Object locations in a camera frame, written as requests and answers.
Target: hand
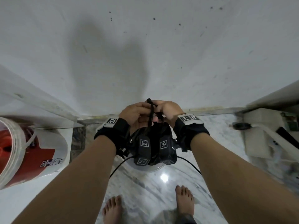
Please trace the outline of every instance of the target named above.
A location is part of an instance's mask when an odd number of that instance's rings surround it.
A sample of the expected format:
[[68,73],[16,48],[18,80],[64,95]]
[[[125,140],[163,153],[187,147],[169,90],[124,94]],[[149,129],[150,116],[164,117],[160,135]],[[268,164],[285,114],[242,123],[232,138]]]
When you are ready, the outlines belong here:
[[185,114],[185,112],[181,109],[181,107],[172,101],[153,101],[157,107],[155,108],[155,112],[162,112],[169,125],[174,128],[174,124],[179,115]]
[[[119,117],[126,120],[131,126],[130,133],[132,134],[137,129],[147,127],[150,114],[150,104],[146,102],[139,102],[133,105],[127,106],[120,114]],[[158,122],[158,117],[154,116],[153,122]]]

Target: right hand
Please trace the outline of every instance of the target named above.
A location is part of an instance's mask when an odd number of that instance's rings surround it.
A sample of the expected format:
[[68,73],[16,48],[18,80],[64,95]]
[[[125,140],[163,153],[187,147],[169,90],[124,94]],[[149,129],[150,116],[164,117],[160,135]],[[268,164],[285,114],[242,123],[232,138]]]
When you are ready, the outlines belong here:
[[179,115],[185,114],[181,107],[172,101],[159,101],[155,100],[153,103],[157,106],[155,112],[162,112],[169,125],[174,128],[174,124]]

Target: bucket label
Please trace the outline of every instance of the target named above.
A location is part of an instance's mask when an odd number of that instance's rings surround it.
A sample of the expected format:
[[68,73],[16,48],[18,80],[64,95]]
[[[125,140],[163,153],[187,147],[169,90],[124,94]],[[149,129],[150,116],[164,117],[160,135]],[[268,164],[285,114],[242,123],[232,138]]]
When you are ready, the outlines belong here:
[[61,164],[64,158],[48,159],[44,160],[39,167],[48,167],[56,164]]

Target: forearm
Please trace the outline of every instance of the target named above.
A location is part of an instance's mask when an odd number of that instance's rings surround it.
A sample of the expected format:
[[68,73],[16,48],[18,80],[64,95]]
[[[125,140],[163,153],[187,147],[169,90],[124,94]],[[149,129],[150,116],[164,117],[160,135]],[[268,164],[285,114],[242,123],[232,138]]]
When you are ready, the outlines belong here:
[[209,135],[196,135],[191,149],[229,223],[295,223],[299,219],[299,200],[294,194]]
[[106,136],[97,137],[21,212],[19,223],[94,224],[102,205],[116,148]]

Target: left hand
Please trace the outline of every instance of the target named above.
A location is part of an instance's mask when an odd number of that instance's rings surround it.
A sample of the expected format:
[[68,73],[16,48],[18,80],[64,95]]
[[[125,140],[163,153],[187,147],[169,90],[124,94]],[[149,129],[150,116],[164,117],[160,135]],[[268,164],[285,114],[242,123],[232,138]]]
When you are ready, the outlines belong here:
[[[126,120],[131,126],[130,133],[132,134],[139,128],[147,127],[150,114],[150,104],[146,102],[139,102],[127,106],[120,114],[119,117]],[[154,115],[153,122],[158,122],[158,117]]]

